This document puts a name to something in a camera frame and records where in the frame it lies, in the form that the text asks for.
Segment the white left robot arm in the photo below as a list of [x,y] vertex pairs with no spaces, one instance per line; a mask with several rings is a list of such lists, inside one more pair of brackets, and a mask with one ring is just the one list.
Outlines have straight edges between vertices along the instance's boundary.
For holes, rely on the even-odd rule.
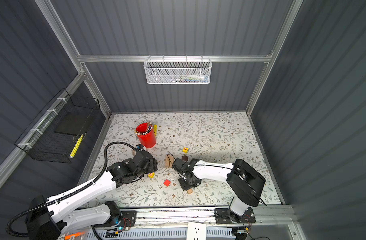
[[149,152],[140,150],[133,158],[109,166],[98,180],[88,181],[48,200],[42,196],[36,198],[32,201],[34,206],[51,201],[54,204],[27,215],[29,239],[56,240],[62,234],[94,225],[120,229],[130,226],[133,218],[124,217],[113,201],[92,208],[82,209],[81,206],[157,169],[157,160]]

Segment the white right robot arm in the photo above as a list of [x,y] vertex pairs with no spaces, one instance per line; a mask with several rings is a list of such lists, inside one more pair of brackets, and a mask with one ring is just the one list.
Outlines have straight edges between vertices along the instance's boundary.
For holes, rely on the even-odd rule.
[[175,159],[172,164],[178,175],[180,186],[187,191],[201,185],[202,180],[213,180],[227,184],[235,196],[229,208],[229,217],[238,221],[244,216],[248,208],[257,207],[260,202],[266,179],[243,159],[236,159],[234,163],[217,164],[199,159],[190,162]]

